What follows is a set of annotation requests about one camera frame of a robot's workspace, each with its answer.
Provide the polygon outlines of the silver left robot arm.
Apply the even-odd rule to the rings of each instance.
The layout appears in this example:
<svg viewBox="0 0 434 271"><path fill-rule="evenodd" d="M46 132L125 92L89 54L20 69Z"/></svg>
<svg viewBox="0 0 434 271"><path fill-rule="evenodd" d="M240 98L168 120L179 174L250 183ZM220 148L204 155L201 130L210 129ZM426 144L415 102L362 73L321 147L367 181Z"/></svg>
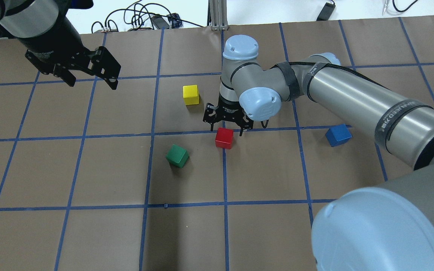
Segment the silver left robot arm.
<svg viewBox="0 0 434 271"><path fill-rule="evenodd" d="M26 47L25 57L44 75L76 82L73 70L117 89L121 65L104 46L91 51L67 19L70 0L0 0L0 26Z"/></svg>

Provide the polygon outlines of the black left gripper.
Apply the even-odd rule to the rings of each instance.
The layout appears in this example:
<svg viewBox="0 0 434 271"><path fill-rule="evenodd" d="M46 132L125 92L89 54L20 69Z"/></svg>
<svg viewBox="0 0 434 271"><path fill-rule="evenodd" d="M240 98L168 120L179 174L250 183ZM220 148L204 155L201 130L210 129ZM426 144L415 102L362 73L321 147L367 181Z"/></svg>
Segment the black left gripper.
<svg viewBox="0 0 434 271"><path fill-rule="evenodd" d="M87 49L81 40L25 40L25 57L44 75L61 78L74 87L76 77L72 70L97 76L112 90L118 87L121 64L104 46Z"/></svg>

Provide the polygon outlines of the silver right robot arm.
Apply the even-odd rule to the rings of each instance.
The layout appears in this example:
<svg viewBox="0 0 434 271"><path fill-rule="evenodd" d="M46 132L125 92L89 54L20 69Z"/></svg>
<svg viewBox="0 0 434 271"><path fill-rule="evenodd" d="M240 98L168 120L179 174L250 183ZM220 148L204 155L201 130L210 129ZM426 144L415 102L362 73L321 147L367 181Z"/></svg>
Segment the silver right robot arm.
<svg viewBox="0 0 434 271"><path fill-rule="evenodd" d="M252 129L283 102L300 96L371 137L413 171L375 187L355 189L313 220L312 253L319 271L434 271L434 109L343 67L332 53L264 70L258 43L227 39L219 102L203 121Z"/></svg>

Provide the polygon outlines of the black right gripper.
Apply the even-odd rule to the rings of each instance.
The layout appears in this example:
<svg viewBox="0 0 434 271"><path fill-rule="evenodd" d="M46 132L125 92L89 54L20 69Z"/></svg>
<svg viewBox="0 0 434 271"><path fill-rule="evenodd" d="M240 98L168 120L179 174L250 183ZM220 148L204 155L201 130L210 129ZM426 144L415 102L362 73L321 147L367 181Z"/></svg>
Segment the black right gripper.
<svg viewBox="0 0 434 271"><path fill-rule="evenodd" d="M230 101L219 96L218 104L214 106L207 103L204 108L203 122L210 124L210 131L214 132L215 123L226 121L234 122L240 127L239 136L243 135L245 130L253 129L254 122L251 120L239 102Z"/></svg>

